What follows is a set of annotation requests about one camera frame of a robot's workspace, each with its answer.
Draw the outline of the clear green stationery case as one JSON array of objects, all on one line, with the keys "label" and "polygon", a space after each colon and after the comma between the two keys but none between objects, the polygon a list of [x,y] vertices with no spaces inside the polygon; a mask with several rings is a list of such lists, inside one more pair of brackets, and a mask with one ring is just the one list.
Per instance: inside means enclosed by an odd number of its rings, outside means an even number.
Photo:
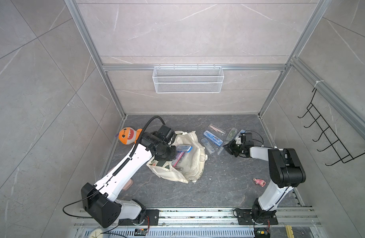
[{"label": "clear green stationery case", "polygon": [[232,141],[238,133],[238,130],[236,128],[232,128],[230,132],[227,135],[226,141],[230,142]]}]

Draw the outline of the blue clear pencil case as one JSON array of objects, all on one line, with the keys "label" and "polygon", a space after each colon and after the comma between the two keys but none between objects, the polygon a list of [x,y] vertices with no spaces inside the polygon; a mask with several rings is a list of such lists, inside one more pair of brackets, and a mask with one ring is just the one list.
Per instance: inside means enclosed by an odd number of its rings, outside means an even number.
[{"label": "blue clear pencil case", "polygon": [[217,146],[221,146],[223,144],[223,141],[219,137],[209,131],[205,131],[203,135]]}]

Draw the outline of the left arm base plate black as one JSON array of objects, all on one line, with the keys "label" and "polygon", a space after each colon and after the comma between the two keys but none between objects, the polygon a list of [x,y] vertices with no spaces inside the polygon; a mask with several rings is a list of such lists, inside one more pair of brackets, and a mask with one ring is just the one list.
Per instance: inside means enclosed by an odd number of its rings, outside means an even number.
[{"label": "left arm base plate black", "polygon": [[142,211],[134,220],[123,219],[119,220],[119,223],[121,226],[156,226],[159,222],[159,213],[158,209],[147,209]]}]

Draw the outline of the clear plastic ruler case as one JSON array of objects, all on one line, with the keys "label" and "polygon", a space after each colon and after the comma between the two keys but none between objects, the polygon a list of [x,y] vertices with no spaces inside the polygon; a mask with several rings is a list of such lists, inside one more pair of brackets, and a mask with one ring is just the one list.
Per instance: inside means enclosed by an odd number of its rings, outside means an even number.
[{"label": "clear plastic ruler case", "polygon": [[201,139],[201,142],[209,154],[213,154],[215,152],[214,147],[211,145],[207,138]]}]

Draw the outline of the small blue clear case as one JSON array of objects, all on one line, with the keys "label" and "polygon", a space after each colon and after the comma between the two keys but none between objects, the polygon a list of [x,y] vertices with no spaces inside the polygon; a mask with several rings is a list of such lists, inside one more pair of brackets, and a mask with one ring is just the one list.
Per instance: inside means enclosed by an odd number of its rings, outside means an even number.
[{"label": "small blue clear case", "polygon": [[192,146],[188,144],[180,144],[176,146],[177,153],[188,153],[192,150]]}]

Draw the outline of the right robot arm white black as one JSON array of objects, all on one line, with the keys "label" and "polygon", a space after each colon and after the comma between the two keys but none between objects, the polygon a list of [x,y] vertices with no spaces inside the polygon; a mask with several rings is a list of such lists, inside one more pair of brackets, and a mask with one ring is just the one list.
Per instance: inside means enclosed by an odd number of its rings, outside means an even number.
[{"label": "right robot arm white black", "polygon": [[225,144],[224,149],[235,157],[243,155],[268,162],[270,182],[264,193],[256,199],[253,205],[254,211],[261,213],[276,211],[287,193],[306,181],[304,168],[292,148],[254,146],[252,142],[242,142],[237,139]]}]

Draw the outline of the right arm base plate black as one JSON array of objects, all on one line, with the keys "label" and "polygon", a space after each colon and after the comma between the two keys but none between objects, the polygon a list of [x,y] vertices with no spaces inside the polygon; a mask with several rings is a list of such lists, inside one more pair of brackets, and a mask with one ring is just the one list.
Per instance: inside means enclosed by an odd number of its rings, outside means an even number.
[{"label": "right arm base plate black", "polygon": [[276,210],[264,211],[255,209],[233,210],[234,217],[238,220],[239,225],[278,225]]}]

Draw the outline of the clear case pink compass set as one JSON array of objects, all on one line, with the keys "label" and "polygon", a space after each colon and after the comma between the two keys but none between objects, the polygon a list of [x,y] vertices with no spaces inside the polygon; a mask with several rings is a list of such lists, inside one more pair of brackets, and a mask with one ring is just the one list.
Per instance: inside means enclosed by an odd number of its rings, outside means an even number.
[{"label": "clear case pink compass set", "polygon": [[226,132],[225,132],[224,130],[222,130],[221,128],[219,128],[219,127],[217,127],[217,126],[215,126],[215,125],[213,125],[213,124],[210,124],[210,125],[209,125],[209,128],[210,128],[211,130],[215,131],[215,132],[216,132],[216,133],[218,133],[218,134],[221,134],[221,135],[225,135],[225,134],[226,134]]}]

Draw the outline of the blue clear compass case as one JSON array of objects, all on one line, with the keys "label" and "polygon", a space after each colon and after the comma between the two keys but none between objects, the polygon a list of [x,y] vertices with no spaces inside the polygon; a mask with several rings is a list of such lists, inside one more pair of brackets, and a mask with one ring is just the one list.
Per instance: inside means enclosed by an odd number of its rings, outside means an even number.
[{"label": "blue clear compass case", "polygon": [[234,137],[234,139],[239,138],[239,136],[240,136],[242,133],[245,133],[245,132],[246,132],[245,130],[240,130],[240,131],[238,132],[238,134]]}]

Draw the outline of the cream canvas tote bag leaves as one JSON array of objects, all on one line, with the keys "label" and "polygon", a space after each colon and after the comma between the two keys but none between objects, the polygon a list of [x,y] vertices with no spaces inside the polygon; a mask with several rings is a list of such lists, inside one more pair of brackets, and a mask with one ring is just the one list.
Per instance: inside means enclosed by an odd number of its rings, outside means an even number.
[{"label": "cream canvas tote bag leaves", "polygon": [[176,182],[197,182],[204,171],[208,155],[205,147],[200,144],[195,131],[176,132],[173,146],[190,145],[192,149],[185,153],[174,165],[173,161],[158,161],[155,158],[149,160],[146,166],[158,177]]}]

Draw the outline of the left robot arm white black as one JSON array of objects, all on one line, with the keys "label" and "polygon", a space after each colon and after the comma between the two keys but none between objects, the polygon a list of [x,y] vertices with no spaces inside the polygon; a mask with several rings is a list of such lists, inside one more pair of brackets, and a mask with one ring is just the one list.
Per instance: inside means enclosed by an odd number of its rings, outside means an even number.
[{"label": "left robot arm white black", "polygon": [[165,122],[157,131],[146,131],[155,119],[160,120],[161,117],[153,116],[138,130],[122,129],[117,138],[123,144],[133,145],[130,152],[100,180],[94,184],[86,183],[81,188],[79,201],[83,209],[103,228],[111,226],[116,220],[142,224],[146,218],[146,207],[135,199],[126,201],[117,197],[145,163],[152,159],[171,161],[176,156],[176,146],[173,145],[176,133]]}]

